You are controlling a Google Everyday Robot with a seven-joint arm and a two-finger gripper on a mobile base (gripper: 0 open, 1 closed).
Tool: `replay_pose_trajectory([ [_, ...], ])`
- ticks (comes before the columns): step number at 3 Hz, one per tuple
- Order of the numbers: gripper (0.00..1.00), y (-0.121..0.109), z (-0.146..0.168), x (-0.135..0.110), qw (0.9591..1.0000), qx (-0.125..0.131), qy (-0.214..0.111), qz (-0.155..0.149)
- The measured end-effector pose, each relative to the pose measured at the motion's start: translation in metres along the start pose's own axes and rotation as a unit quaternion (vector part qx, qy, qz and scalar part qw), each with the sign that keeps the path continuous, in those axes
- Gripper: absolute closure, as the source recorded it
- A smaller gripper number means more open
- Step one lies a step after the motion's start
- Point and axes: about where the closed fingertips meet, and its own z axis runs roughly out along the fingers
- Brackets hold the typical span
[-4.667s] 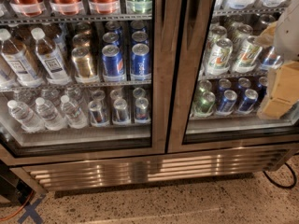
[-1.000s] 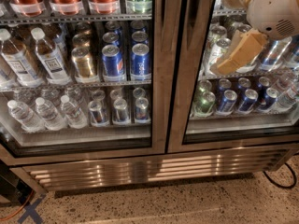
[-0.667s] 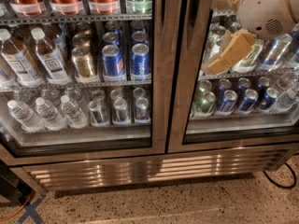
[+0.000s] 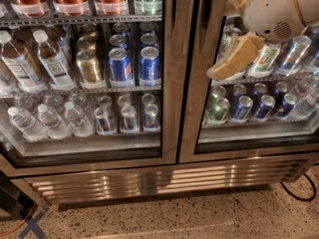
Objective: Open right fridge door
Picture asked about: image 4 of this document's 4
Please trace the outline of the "white rounded gripper body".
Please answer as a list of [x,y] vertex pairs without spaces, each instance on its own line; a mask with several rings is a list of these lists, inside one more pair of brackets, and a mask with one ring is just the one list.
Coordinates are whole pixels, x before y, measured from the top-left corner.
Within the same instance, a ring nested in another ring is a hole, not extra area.
[[319,0],[248,0],[243,22],[268,42],[282,43],[319,23]]

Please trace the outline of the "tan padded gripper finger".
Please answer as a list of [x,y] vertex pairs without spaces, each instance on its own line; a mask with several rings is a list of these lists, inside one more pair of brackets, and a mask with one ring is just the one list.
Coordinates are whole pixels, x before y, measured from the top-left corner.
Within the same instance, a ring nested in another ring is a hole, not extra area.
[[249,0],[226,0],[224,15],[225,16],[243,16],[246,4]]
[[233,34],[224,57],[207,70],[207,76],[213,80],[225,80],[243,71],[259,56],[263,45],[264,39],[255,33]]

